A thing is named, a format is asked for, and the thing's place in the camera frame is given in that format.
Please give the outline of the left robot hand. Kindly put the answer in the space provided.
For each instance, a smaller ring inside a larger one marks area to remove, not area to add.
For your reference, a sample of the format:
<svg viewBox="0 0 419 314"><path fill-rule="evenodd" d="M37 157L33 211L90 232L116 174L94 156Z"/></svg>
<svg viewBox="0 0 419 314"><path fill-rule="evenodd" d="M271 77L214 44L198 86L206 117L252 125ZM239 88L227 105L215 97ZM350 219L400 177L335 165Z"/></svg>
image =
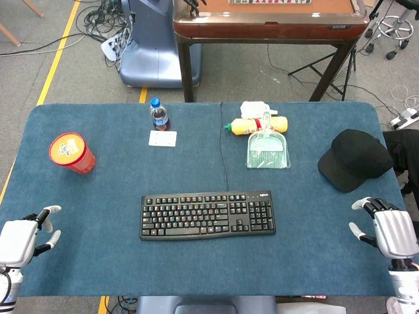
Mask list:
<svg viewBox="0 0 419 314"><path fill-rule="evenodd" d="M39 214L32 213L20 220L7 221L1 230L1 265L7 268L23 268L35 256L53 249L61 231L56 230L42 245L37 244L37 235L45 229L53 232L49 216L62 210L59 205L44 207Z"/></svg>

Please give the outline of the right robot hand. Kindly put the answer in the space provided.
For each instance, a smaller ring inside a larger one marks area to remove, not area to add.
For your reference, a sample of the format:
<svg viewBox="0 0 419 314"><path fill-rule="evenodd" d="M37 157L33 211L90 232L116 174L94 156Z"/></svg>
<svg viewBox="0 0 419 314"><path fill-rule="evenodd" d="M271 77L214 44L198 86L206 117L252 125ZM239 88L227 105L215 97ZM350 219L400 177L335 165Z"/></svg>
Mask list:
<svg viewBox="0 0 419 314"><path fill-rule="evenodd" d="M418 254L418 239L407 211L380 198L366 197L355 201L353 210L365 210L372 218L374 236L369 236L354 223L348 224L354 236L379 251L387 258L406 259Z"/></svg>

